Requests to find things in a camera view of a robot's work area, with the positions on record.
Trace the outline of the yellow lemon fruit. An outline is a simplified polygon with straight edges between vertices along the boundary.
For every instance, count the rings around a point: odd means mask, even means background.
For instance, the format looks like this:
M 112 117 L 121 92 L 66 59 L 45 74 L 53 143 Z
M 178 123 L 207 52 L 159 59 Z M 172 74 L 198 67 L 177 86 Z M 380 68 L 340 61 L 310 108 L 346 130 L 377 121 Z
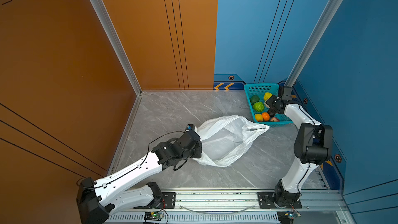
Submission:
M 273 94 L 271 94 L 270 92 L 266 92 L 266 93 L 264 94 L 263 99 L 264 99 L 264 101 L 266 102 L 266 101 L 267 101 L 268 99 L 270 99 L 272 96 L 273 96 Z

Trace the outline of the dark green fruit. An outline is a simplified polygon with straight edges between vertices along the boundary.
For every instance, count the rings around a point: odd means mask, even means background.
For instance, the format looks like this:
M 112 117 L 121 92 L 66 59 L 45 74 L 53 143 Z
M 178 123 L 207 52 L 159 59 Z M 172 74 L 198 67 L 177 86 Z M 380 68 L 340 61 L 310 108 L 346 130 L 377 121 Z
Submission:
M 250 98 L 250 104 L 251 104 L 251 105 L 254 105 L 254 104 L 258 103 L 259 101 L 260 101 L 260 98 L 259 98 L 259 96 L 257 96 L 257 95 L 253 95 L 253 96 Z

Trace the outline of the yellow orange fruit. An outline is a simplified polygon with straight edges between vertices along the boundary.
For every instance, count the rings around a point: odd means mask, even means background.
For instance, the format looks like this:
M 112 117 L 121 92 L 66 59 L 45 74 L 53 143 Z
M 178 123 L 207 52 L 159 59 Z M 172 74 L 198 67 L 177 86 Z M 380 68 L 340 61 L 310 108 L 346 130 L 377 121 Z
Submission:
M 263 116 L 261 114 L 255 114 L 255 120 L 257 122 L 263 122 L 264 121 Z

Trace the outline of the red peach fruit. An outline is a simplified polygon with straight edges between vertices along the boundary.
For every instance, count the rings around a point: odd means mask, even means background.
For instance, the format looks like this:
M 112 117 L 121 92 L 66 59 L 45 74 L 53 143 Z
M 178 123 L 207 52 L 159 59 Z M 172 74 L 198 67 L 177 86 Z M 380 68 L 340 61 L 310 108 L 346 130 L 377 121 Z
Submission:
M 269 121 L 270 122 L 280 122 L 280 120 L 276 117 L 272 117 Z

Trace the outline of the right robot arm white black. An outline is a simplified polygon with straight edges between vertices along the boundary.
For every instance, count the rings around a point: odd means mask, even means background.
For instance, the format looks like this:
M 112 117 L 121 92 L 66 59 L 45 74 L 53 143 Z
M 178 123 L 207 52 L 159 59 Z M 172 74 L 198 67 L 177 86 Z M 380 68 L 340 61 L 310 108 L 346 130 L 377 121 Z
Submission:
M 272 95 L 265 104 L 272 112 L 287 116 L 298 128 L 293 145 L 295 159 L 288 173 L 275 186 L 273 196 L 279 208 L 291 207 L 299 200 L 303 184 L 312 171 L 330 159 L 333 129 L 289 100 Z

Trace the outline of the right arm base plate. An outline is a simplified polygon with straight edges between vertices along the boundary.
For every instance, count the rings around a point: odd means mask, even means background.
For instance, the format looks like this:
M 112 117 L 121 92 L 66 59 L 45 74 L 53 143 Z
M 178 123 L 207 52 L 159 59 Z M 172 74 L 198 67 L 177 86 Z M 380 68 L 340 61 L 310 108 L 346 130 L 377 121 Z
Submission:
M 261 209 L 272 208 L 302 208 L 302 203 L 299 194 L 292 194 L 283 192 L 277 195 L 275 192 L 258 192 L 257 193 L 259 206 Z

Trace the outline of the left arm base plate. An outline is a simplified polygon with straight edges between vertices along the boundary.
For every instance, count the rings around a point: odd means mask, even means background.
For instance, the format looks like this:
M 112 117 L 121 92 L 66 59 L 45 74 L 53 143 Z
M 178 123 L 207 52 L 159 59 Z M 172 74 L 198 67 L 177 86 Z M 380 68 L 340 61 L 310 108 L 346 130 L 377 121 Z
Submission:
M 134 207 L 134 209 L 174 209 L 176 192 L 163 192 L 161 197 L 155 197 L 148 205 Z

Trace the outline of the white plastic bag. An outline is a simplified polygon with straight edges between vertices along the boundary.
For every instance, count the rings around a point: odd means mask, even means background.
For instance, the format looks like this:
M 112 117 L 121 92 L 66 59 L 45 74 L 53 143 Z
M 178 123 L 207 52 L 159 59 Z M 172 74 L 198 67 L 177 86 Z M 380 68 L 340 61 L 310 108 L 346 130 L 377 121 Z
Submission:
M 203 166 L 228 167 L 269 129 L 268 125 L 254 123 L 238 115 L 207 120 L 195 128 L 202 142 L 201 158 L 195 161 Z

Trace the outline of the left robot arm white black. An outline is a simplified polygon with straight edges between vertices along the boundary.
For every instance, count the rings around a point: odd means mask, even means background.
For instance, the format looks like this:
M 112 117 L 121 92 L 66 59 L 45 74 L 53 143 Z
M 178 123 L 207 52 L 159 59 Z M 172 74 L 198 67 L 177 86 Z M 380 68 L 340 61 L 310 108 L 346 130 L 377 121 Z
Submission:
M 202 142 L 189 125 L 180 138 L 160 142 L 130 166 L 97 180 L 91 177 L 77 182 L 77 207 L 83 224 L 103 224 L 112 214 L 131 208 L 157 208 L 163 193 L 155 182 L 132 187 L 167 168 L 182 168 L 188 159 L 200 159 Z

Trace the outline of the teal plastic basket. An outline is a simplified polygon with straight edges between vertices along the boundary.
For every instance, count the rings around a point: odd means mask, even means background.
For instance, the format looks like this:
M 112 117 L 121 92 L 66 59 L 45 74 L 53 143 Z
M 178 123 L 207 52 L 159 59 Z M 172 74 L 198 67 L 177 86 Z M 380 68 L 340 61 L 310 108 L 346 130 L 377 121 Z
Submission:
M 249 103 L 249 109 L 255 123 L 265 124 L 270 127 L 282 127 L 286 124 L 293 123 L 284 114 L 270 115 L 269 120 L 258 121 L 259 115 L 263 116 L 263 113 L 268 113 L 269 108 L 265 105 L 264 96 L 267 93 L 278 95 L 279 85 L 273 83 L 262 83 L 262 84 L 246 84 L 244 85 L 244 91 L 246 93 L 247 101 Z

